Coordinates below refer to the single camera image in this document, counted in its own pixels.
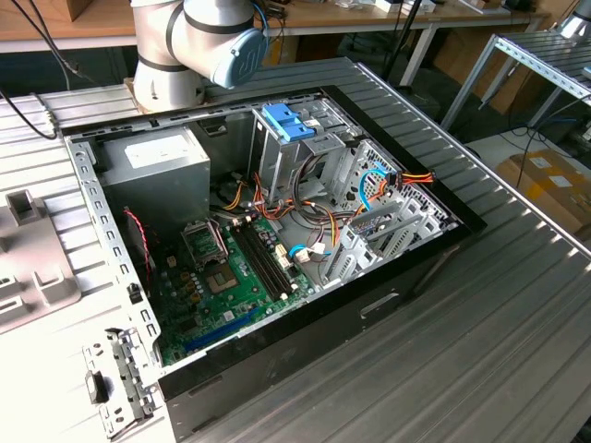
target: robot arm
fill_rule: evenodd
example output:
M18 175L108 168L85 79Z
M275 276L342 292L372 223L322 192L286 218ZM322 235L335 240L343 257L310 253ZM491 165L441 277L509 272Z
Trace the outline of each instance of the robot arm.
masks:
M231 89L265 55L250 0L132 0L139 62L136 100L150 111L199 104L199 74Z

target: metal frame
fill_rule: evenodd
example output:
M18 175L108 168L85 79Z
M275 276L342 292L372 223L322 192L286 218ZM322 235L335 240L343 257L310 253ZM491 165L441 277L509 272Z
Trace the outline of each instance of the metal frame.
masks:
M488 229L423 297L191 440L570 441L591 413L591 253L364 66L286 65L261 71L249 86L208 94L223 102L322 84L339 85ZM43 97L63 127L139 115L122 86ZM15 102L42 121L34 99ZM85 295L0 336L3 351L18 356L0 369L11 380L0 404L2 437L104 442L80 381L80 347L125 313L103 277L108 270L63 142L40 140L3 104L0 115L0 193L28 187L46 199ZM285 359L293 355L285 350ZM272 373L270 361L262 371ZM26 401L23 386L55 407ZM126 435L128 443L172 439L163 408Z
M513 73L517 64L527 66L558 87L529 122L531 126L541 120L544 113L558 98L561 90L570 93L577 99L589 96L591 94L591 81L583 79L580 72L577 78L574 78L563 70L569 68L572 59L576 59L575 72L577 66L585 66L591 63L591 54L585 51L586 47L584 45L576 46L572 42L565 41L560 34L553 31L525 32L506 36L493 35L482 54L478 57L472 72L470 72L450 110L441 122L441 127L449 129L452 126L496 49L509 55L510 59L505 62L490 84L482 98L483 103L487 103L492 99L507 76ZM591 98L585 99L584 102L591 104Z

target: ram slot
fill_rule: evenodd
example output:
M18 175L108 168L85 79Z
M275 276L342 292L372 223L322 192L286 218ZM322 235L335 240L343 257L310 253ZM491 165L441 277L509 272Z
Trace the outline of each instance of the ram slot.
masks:
M283 293L293 292L289 281L252 226L237 227L232 231L232 236L273 301L280 300Z

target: cardboard box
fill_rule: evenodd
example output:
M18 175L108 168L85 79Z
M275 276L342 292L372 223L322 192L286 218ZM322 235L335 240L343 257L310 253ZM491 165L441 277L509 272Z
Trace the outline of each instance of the cardboard box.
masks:
M470 5L478 9L497 9L501 7L501 0L469 0Z
M515 187L524 155L513 155L497 173ZM591 181L553 150L527 154L519 192L579 240L591 239Z
M45 20L74 21L92 0L36 0L35 5ZM18 2L35 22L37 16L29 2ZM18 13L10 0L0 0L0 14L2 11Z

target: blue drive bay latch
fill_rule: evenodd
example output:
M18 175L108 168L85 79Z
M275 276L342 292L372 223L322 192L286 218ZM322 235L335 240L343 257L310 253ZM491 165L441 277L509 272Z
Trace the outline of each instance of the blue drive bay latch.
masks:
M314 129L304 125L299 119L299 115L283 103L263 106L262 114L285 141L296 141L316 135Z

